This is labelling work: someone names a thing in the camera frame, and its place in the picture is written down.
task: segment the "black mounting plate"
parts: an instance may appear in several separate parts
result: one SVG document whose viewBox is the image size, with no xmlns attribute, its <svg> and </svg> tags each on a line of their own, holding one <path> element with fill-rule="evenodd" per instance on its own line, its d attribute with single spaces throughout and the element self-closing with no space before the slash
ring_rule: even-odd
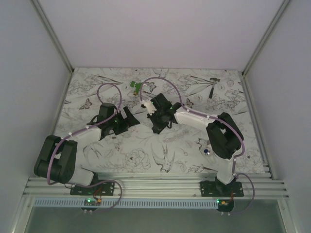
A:
<svg viewBox="0 0 311 233">
<path fill-rule="evenodd" d="M 244 197 L 244 192 L 242 188 L 241 182 L 234 182 L 230 185 L 228 190 L 224 192 L 220 192 L 216 188 L 215 181 L 201 181 L 200 182 L 200 190 L 202 197 L 231 197 L 231 191 L 233 191 L 233 196 L 235 197 Z"/>
<path fill-rule="evenodd" d="M 79 186 L 75 186 L 71 188 L 70 195 L 73 196 L 93 196 L 93 193 L 96 192 L 99 188 L 102 188 L 102 196 L 113 196 L 113 191 L 115 189 L 115 183 L 113 182 L 106 182 L 103 184 L 100 184 L 93 188 L 82 188 Z"/>
</svg>

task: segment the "white panel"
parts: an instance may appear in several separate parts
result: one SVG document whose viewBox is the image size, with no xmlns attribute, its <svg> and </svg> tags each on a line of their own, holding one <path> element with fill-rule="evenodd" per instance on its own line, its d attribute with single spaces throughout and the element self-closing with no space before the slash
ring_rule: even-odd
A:
<svg viewBox="0 0 311 233">
<path fill-rule="evenodd" d="M 0 28 L 0 232 L 6 233 L 68 72 L 30 1 L 1 1 Z"/>
<path fill-rule="evenodd" d="M 311 1 L 292 1 L 248 82 L 267 149 L 310 232 Z"/>
<path fill-rule="evenodd" d="M 40 0 L 76 67 L 242 71 L 282 0 Z"/>
</svg>

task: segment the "hammer handle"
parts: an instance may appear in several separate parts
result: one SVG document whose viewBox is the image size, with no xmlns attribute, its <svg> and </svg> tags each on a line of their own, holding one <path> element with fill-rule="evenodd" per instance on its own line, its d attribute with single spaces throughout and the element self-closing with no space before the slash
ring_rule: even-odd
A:
<svg viewBox="0 0 311 233">
<path fill-rule="evenodd" d="M 212 89 L 210 90 L 210 93 L 209 93 L 209 98 L 211 99 L 212 96 L 213 96 L 213 92 L 214 92 L 214 87 L 212 87 Z"/>
</svg>

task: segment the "hammer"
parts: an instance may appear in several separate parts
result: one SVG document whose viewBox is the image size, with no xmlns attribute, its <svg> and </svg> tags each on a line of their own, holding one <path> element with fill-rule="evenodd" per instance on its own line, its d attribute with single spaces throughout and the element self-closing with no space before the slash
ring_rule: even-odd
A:
<svg viewBox="0 0 311 233">
<path fill-rule="evenodd" d="M 213 96 L 213 92 L 214 92 L 214 86 L 215 86 L 215 83 L 216 83 L 216 82 L 219 82 L 219 81 L 220 81 L 220 79 L 217 79 L 217 78 L 210 78 L 209 80 L 213 80 L 213 81 L 214 81 L 214 82 L 213 82 L 212 89 L 211 89 L 211 91 L 210 91 L 210 93 L 209 93 L 209 98 L 211 99 L 211 98 L 212 98 L 212 96 Z"/>
</svg>

